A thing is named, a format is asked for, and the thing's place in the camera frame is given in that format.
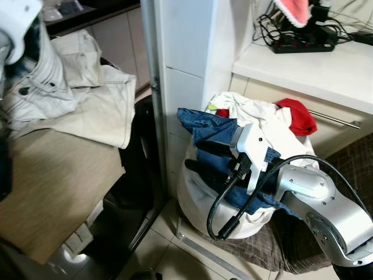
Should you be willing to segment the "black power adapter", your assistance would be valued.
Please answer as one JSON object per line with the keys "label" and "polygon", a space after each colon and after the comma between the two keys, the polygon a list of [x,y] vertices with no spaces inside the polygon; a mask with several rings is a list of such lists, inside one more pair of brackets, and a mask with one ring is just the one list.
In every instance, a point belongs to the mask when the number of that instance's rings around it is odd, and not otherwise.
{"label": "black power adapter", "polygon": [[349,34],[349,38],[351,39],[351,41],[373,46],[373,33],[358,31],[358,32]]}

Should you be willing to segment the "beige jacket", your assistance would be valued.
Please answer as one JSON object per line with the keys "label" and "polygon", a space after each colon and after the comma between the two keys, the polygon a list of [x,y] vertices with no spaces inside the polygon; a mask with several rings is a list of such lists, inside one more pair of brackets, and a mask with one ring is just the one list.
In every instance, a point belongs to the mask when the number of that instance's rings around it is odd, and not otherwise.
{"label": "beige jacket", "polygon": [[50,40],[78,104],[73,112],[53,119],[8,122],[0,115],[9,125],[11,138],[53,129],[120,149],[127,147],[134,118],[136,77],[103,65],[101,49],[86,30]]}

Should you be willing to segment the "white cloth laundry pile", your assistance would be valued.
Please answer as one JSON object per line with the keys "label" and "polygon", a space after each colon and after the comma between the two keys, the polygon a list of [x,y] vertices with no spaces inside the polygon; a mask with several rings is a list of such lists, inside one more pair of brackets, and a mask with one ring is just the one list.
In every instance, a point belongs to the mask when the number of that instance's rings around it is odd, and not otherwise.
{"label": "white cloth laundry pile", "polygon": [[[258,124],[259,128],[263,130],[269,147],[278,152],[282,159],[301,154],[315,155],[314,147],[312,147],[308,136],[299,138],[290,131],[290,109],[280,108],[276,104],[266,101],[249,99],[234,92],[217,93],[210,99],[207,109],[201,111],[216,115],[217,109],[228,109],[229,117],[227,119],[237,120],[240,127],[244,127],[247,124]],[[184,154],[185,160],[197,160],[196,147],[192,137]],[[208,183],[208,176],[198,176],[207,185],[217,183]],[[212,224],[214,234],[217,234],[227,220],[237,213],[248,198],[249,194],[246,194],[246,190],[237,186],[227,193],[214,214]],[[246,213],[228,239],[245,239],[249,237],[251,235],[248,231],[250,218],[253,217],[257,221],[265,223],[264,215],[264,212],[258,214],[258,211],[254,214]]]}

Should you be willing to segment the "red garment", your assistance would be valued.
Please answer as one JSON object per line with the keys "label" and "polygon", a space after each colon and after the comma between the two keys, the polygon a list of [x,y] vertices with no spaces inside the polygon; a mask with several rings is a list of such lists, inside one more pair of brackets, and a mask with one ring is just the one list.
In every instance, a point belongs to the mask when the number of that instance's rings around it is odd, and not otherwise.
{"label": "red garment", "polygon": [[288,128],[295,136],[305,137],[317,132],[318,126],[314,116],[302,102],[285,98],[276,104],[280,109],[290,109],[291,124]]}

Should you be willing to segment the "black chair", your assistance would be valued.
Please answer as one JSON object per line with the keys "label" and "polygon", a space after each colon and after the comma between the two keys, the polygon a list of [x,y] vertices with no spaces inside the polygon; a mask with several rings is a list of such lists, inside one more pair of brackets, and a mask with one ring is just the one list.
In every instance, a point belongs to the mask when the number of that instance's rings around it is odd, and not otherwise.
{"label": "black chair", "polygon": [[158,172],[152,97],[139,99],[134,109],[129,144],[119,150],[125,173],[104,196],[103,211],[93,223],[93,242],[85,248],[94,261],[121,262],[154,206]]}

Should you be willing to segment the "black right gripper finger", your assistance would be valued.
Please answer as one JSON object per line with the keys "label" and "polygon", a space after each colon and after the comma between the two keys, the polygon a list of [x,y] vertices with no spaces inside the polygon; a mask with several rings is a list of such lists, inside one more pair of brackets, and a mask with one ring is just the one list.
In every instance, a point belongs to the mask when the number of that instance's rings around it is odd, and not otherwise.
{"label": "black right gripper finger", "polygon": [[220,157],[235,157],[232,147],[224,142],[198,141],[195,142],[195,147],[197,147],[198,150],[207,152],[211,155]]}
{"label": "black right gripper finger", "polygon": [[220,171],[213,168],[213,166],[208,165],[197,160],[186,160],[185,166],[188,170],[198,173],[198,175],[208,176],[208,177],[230,177],[230,173],[226,171]]}

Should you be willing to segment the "black power strip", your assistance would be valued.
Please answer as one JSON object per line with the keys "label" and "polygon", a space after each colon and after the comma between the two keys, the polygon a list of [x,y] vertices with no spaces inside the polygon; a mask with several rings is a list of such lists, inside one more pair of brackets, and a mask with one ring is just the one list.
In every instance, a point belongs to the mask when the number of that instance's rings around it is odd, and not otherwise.
{"label": "black power strip", "polygon": [[328,30],[310,33],[288,32],[269,43],[275,54],[331,53],[337,45],[338,35]]}

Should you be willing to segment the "pink white cloth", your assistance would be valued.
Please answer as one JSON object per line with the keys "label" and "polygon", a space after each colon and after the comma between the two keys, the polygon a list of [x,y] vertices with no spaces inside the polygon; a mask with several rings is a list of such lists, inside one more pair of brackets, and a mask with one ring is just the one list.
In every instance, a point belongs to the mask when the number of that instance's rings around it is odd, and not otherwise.
{"label": "pink white cloth", "polygon": [[272,0],[288,21],[298,29],[305,27],[310,19],[309,0]]}

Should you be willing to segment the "grey striped shirt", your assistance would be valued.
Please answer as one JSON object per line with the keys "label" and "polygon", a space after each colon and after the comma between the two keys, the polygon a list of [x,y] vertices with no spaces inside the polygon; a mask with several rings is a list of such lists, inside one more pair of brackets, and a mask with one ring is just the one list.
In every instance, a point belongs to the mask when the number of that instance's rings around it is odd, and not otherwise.
{"label": "grey striped shirt", "polygon": [[40,19],[32,22],[24,43],[21,59],[2,68],[0,116],[13,123],[53,119],[73,112],[77,98],[64,78],[62,61]]}

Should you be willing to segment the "blue denim jeans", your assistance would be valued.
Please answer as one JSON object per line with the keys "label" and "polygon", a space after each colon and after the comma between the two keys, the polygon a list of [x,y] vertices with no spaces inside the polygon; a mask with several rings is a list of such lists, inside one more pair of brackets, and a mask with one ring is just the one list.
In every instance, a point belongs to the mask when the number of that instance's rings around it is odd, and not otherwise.
{"label": "blue denim jeans", "polygon": [[[235,131],[239,128],[237,120],[235,119],[219,117],[219,115],[208,114],[200,110],[179,108],[177,117],[183,127],[192,134],[192,140],[195,144],[200,141],[229,144],[234,137]],[[231,156],[214,155],[199,148],[196,150],[195,154],[197,161],[210,166],[216,173],[221,173],[223,175],[229,175],[231,173],[231,169],[229,168]],[[296,216],[296,213],[291,211],[287,205],[281,202],[275,202],[272,196],[266,193],[269,190],[274,190],[276,188],[276,183],[276,178],[269,179],[269,181],[266,182],[258,198],[255,198],[249,206],[247,210],[249,214],[254,214],[259,208],[279,208],[291,216]]]}

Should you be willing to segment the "white bowl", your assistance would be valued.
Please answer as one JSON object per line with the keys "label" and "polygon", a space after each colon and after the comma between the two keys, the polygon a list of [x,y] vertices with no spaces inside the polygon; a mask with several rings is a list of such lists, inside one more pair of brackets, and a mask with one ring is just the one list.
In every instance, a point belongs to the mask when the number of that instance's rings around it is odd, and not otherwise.
{"label": "white bowl", "polygon": [[58,10],[56,3],[45,5],[41,10],[41,15],[45,22],[54,22],[64,18],[63,14]]}

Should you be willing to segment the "white desk cabinet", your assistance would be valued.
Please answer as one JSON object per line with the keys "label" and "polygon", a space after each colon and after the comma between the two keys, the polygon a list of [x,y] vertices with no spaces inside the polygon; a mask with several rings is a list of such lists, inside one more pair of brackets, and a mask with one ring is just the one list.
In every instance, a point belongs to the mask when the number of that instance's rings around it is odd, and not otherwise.
{"label": "white desk cabinet", "polygon": [[310,136],[315,154],[328,157],[373,130],[373,47],[357,42],[331,52],[275,54],[254,33],[271,0],[139,0],[151,70],[153,104],[166,189],[176,194],[190,134],[178,109],[201,110],[214,95],[233,91],[250,99],[291,98],[317,117]]}

